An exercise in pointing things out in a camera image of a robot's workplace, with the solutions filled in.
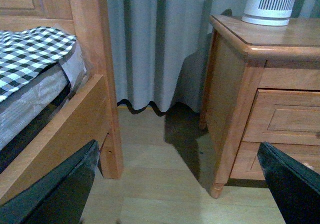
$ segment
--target white air purifier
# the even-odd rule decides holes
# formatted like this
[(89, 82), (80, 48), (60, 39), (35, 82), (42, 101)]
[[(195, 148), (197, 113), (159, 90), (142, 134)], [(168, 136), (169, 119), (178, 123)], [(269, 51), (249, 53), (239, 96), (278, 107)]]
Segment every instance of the white air purifier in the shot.
[(242, 20), (252, 24), (285, 26), (295, 0), (247, 0)]

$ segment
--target wooden floor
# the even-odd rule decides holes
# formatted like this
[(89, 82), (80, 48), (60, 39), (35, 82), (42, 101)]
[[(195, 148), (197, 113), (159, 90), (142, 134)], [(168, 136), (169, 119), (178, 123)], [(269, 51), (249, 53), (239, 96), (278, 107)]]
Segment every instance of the wooden floor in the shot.
[(209, 196), (214, 153), (199, 116), (176, 105), (162, 117), (119, 109), (124, 156), (121, 180), (97, 171), (82, 223), (284, 223), (267, 188), (226, 186)]

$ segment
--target bed post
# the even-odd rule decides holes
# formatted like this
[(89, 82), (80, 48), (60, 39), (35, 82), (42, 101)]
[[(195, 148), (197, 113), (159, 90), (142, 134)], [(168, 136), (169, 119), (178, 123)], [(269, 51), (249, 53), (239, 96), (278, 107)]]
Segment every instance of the bed post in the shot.
[(111, 52), (107, 0), (70, 0), (74, 29), (83, 57), (94, 65), (93, 74), (106, 76), (107, 115), (109, 130), (101, 145), (100, 163), (105, 178), (118, 179), (123, 170), (117, 99)]

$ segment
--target wooden furniture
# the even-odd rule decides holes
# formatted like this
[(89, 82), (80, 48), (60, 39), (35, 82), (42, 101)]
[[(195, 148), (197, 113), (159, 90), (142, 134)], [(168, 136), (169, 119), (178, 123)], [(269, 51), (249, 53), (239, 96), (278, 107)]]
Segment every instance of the wooden furniture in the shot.
[(91, 78), (0, 175), (0, 204), (92, 139), (100, 144), (104, 177), (120, 178), (123, 169), (107, 0), (0, 0), (1, 30), (57, 24), (77, 35)]
[(200, 128), (216, 151), (211, 195), (264, 179), (263, 141), (320, 171), (320, 19), (270, 27), (214, 16)]

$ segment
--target drawer front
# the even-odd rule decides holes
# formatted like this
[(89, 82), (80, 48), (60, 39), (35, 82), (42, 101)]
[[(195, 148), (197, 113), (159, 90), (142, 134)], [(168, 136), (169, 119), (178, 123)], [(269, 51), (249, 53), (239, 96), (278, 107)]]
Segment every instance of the drawer front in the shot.
[(243, 141), (320, 145), (320, 92), (257, 91)]
[(267, 61), (259, 88), (318, 90), (320, 61)]
[[(264, 180), (257, 158), (260, 143), (242, 142), (230, 178)], [(293, 159), (307, 163), (320, 173), (320, 146), (273, 144)]]

